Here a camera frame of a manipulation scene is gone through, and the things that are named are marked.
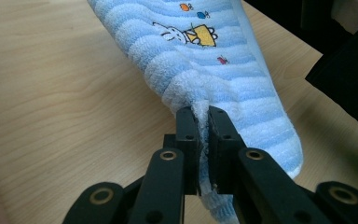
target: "towel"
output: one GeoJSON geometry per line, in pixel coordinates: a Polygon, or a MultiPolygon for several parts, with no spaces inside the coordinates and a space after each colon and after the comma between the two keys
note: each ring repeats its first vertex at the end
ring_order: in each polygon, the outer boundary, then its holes
{"type": "Polygon", "coordinates": [[[227,111],[248,147],[291,177],[301,144],[282,107],[240,0],[88,0],[120,49],[173,114],[191,106],[203,143],[201,200],[219,223],[238,223],[231,195],[208,177],[208,108],[227,111]]]}

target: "terry cloth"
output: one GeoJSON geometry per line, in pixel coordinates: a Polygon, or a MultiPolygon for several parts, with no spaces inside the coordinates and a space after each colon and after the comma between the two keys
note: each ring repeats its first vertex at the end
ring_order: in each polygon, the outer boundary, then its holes
{"type": "Polygon", "coordinates": [[[208,177],[208,108],[222,108],[248,147],[266,150],[291,177],[303,158],[240,0],[89,0],[121,50],[173,114],[191,106],[204,149],[201,200],[220,223],[238,223],[232,196],[208,177]]]}

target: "cartoon print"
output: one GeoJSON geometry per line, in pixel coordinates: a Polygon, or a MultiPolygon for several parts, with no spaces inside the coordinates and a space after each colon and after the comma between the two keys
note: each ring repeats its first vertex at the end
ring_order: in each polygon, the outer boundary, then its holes
{"type": "Polygon", "coordinates": [[[180,7],[183,11],[193,10],[193,6],[191,6],[191,4],[182,3],[181,5],[179,5],[179,7],[180,7]]]}
{"type": "Polygon", "coordinates": [[[214,33],[214,28],[208,27],[205,24],[192,27],[191,29],[183,32],[175,27],[166,27],[157,22],[153,22],[153,25],[160,30],[160,35],[168,41],[177,39],[184,44],[190,42],[201,46],[216,47],[216,43],[214,41],[218,36],[214,33]]]}
{"type": "Polygon", "coordinates": [[[209,12],[207,12],[207,11],[205,11],[205,12],[197,12],[197,16],[200,19],[211,18],[211,16],[209,15],[209,12]]]}
{"type": "Polygon", "coordinates": [[[225,57],[223,57],[222,55],[217,58],[217,61],[219,61],[221,64],[229,63],[228,60],[225,57]]]}

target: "wooden table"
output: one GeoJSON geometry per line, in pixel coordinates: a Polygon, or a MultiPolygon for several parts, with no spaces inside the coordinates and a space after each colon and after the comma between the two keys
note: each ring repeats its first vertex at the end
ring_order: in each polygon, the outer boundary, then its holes
{"type": "MultiPolygon", "coordinates": [[[[321,54],[243,5],[302,140],[296,182],[358,188],[358,123],[304,80],[321,54]]],[[[62,223],[85,188],[142,176],[174,130],[86,0],[0,0],[0,223],[62,223]]],[[[195,196],[186,223],[214,223],[195,196]]]]}

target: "cartoon character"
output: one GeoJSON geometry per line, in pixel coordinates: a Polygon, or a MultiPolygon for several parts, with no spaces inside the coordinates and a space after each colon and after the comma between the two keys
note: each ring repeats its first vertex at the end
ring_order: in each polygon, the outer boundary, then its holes
{"type": "Polygon", "coordinates": [[[197,12],[197,16],[200,19],[211,18],[211,16],[209,15],[209,12],[207,12],[207,11],[205,11],[205,12],[197,12]]]}
{"type": "Polygon", "coordinates": [[[222,55],[220,57],[217,58],[217,60],[221,63],[221,64],[227,64],[229,63],[228,60],[223,57],[222,55]]]}
{"type": "Polygon", "coordinates": [[[153,25],[160,30],[160,35],[168,41],[177,39],[184,44],[190,42],[201,46],[216,47],[215,39],[218,36],[214,33],[214,28],[205,24],[192,27],[183,32],[172,26],[163,26],[158,22],[153,22],[153,25]]]}
{"type": "Polygon", "coordinates": [[[182,3],[181,5],[179,5],[179,7],[180,7],[183,11],[193,10],[193,6],[191,6],[191,4],[182,3]]]}

